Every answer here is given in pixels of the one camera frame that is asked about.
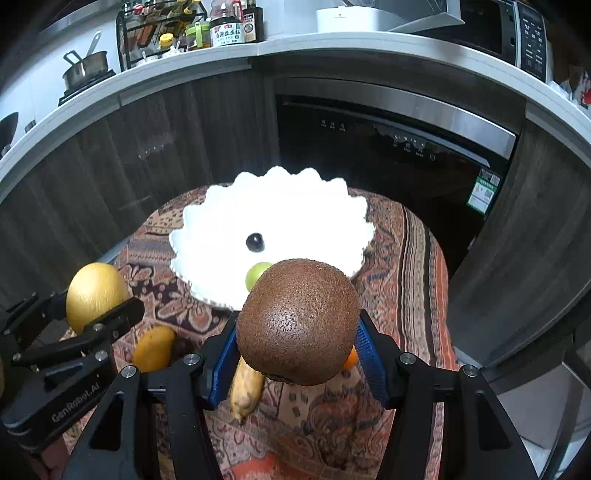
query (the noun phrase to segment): table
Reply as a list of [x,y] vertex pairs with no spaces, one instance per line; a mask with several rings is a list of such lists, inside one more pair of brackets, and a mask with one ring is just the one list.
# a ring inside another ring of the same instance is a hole
[[[131,362],[137,339],[151,326],[171,326],[199,347],[221,332],[228,319],[229,312],[192,298],[187,284],[169,268],[174,252],[168,234],[182,227],[184,207],[204,201],[206,191],[207,187],[191,190],[155,211],[115,260],[133,295],[145,304],[142,323],[113,346],[119,368]],[[433,366],[457,369],[445,323],[447,268],[437,241],[401,204],[361,190],[350,189],[350,194],[367,198],[367,218],[376,226],[365,265],[353,281],[361,307],[402,351]],[[375,478],[394,414],[373,399],[354,367],[315,387],[266,380],[258,407],[243,425],[233,418],[227,400],[206,418],[225,478],[344,480]],[[83,424],[67,435],[70,447]],[[427,479],[436,478],[439,471],[442,405],[436,408],[433,425]],[[157,426],[163,478],[173,479],[160,406]]]

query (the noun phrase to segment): yellow bottle cap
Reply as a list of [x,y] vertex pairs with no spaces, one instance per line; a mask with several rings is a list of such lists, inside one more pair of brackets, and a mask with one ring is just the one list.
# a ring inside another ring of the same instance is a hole
[[172,33],[165,33],[164,35],[160,36],[160,46],[162,48],[168,48],[173,44],[174,35]]

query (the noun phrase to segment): white bowl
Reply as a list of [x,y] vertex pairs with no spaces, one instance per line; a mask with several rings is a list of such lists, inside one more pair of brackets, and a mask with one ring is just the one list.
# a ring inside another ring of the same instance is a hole
[[[375,233],[366,212],[367,200],[350,196],[343,179],[324,181],[313,168],[243,172],[228,187],[209,187],[201,205],[185,207],[183,227],[168,237],[176,254],[170,268],[193,297],[229,310],[242,309],[246,274],[259,262],[308,258],[353,278]],[[246,246],[252,233],[262,235],[262,252]]]

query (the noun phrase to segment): banana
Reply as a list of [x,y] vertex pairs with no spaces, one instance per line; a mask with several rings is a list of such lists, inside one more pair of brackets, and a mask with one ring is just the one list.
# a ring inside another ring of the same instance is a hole
[[248,366],[242,357],[232,380],[230,404],[232,413],[240,423],[252,412],[261,398],[265,376]]

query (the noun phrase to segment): kiwi fruit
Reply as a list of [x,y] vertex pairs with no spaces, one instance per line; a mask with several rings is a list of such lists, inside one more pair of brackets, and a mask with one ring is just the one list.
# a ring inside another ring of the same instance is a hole
[[246,363],[273,380],[318,385],[349,357],[359,297],[347,276],[312,260],[285,260],[261,275],[236,322]]

